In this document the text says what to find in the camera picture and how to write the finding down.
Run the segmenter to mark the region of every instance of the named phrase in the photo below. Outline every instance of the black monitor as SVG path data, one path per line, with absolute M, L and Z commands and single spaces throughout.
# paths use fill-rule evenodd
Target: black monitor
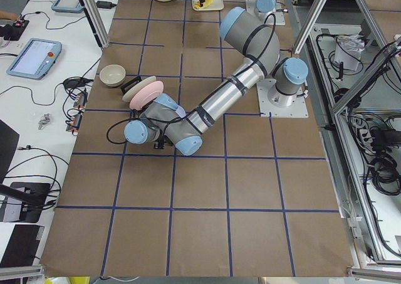
M 7 221 L 5 217 L 9 214 L 9 209 L 15 211 L 17 208 L 19 218 L 16 221 L 36 223 L 40 217 L 40 208 L 46 202 L 50 184 L 13 182 L 10 187 L 3 185 L 18 146 L 19 134 L 2 120 L 0 120 L 0 133 L 0 195 L 6 197 L 0 207 L 0 220 Z M 20 203 L 12 204 L 13 199 Z

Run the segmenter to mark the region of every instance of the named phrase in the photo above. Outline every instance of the pink plate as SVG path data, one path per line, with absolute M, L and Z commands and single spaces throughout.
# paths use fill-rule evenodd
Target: pink plate
M 141 110 L 146 104 L 159 97 L 163 93 L 163 88 L 163 82 L 160 80 L 149 83 L 131 99 L 130 108 L 132 110 Z

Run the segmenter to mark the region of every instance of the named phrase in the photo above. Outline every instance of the beige bowl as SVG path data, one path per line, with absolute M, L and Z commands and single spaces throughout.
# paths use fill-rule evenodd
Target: beige bowl
M 125 79 L 125 69 L 120 65 L 108 65 L 100 71 L 100 80 L 108 87 L 118 87 Z

